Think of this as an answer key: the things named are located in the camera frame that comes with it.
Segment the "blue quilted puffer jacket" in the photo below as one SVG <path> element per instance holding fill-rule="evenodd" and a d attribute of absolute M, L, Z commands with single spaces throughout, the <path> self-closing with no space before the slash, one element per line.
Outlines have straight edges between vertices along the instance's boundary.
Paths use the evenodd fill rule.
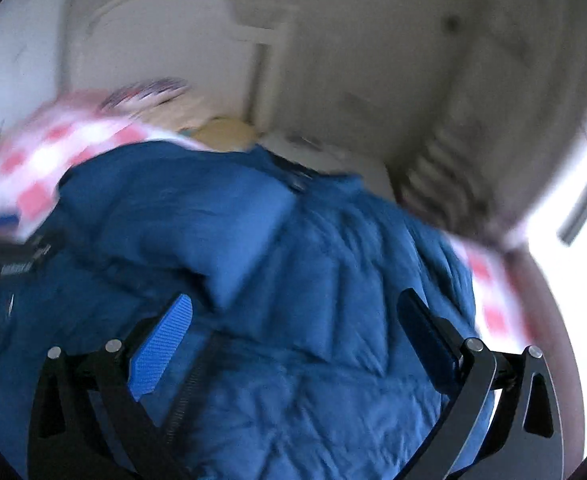
<path fill-rule="evenodd" d="M 27 469 L 52 347 L 124 339 L 181 294 L 193 322 L 144 407 L 196 479 L 390 479 L 446 406 L 397 319 L 414 289 L 476 333 L 449 241 L 356 176 L 263 148 L 117 148 L 70 169 L 58 252 L 0 283 L 0 450 Z"/>

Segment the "pink white checkered bed sheet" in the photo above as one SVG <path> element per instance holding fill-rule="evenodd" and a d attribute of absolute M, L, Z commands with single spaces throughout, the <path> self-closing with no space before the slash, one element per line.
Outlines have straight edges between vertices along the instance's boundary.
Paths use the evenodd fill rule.
<path fill-rule="evenodd" d="M 106 94 L 80 91 L 48 102 L 0 135 L 0 220 L 15 219 L 12 237 L 25 240 L 57 204 L 66 172 L 122 145 L 169 141 L 187 150 L 205 144 L 147 125 L 131 115 L 103 110 Z"/>

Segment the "white wardrobe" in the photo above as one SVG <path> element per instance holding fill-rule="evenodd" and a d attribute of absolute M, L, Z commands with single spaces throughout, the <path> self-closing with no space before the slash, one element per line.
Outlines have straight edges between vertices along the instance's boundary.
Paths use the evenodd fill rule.
<path fill-rule="evenodd" d="M 0 131 L 56 96 L 64 3 L 0 3 Z"/>

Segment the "patterned colourful pillow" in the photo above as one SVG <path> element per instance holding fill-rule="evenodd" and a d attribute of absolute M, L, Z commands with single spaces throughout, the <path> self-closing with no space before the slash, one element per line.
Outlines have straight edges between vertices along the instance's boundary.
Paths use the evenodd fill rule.
<path fill-rule="evenodd" d="M 107 96 L 100 104 L 102 110 L 137 113 L 164 104 L 190 90 L 190 84 L 180 78 L 157 78 L 128 84 Z"/>

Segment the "cream fluffy pillow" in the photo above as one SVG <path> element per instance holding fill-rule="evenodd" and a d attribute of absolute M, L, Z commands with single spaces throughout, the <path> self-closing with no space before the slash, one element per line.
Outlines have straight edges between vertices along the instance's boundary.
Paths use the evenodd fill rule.
<path fill-rule="evenodd" d="M 160 129 L 179 132 L 202 128 L 221 115 L 219 107 L 208 96 L 197 91 L 188 91 L 137 113 L 136 119 Z"/>

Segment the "yellow pillow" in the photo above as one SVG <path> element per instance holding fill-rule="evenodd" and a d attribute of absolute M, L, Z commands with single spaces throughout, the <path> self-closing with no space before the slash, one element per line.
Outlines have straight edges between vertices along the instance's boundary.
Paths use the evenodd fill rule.
<path fill-rule="evenodd" d="M 192 138 L 213 151 L 243 152 L 259 141 L 260 134 L 254 127 L 236 118 L 214 118 L 195 130 Z"/>

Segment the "white wooden headboard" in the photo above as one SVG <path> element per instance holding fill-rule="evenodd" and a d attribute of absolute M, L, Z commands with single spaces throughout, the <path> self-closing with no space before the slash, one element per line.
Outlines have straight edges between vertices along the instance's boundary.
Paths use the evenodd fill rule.
<path fill-rule="evenodd" d="M 62 86 L 187 80 L 261 132 L 272 128 L 297 11 L 239 0 L 110 0 L 68 28 Z"/>

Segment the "white nightstand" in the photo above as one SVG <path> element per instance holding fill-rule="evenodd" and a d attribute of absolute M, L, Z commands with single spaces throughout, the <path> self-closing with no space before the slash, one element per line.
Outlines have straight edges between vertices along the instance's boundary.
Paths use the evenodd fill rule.
<path fill-rule="evenodd" d="M 380 159 L 284 131 L 266 133 L 260 144 L 280 157 L 324 174 L 358 174 L 372 193 L 395 203 L 388 169 Z"/>

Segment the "printed striped curtain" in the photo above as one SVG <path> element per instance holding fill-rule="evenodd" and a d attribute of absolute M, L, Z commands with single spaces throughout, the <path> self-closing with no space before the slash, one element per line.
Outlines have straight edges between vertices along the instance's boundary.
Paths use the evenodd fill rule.
<path fill-rule="evenodd" d="M 440 229 L 514 243 L 586 115 L 587 0 L 489 0 L 400 201 Z"/>

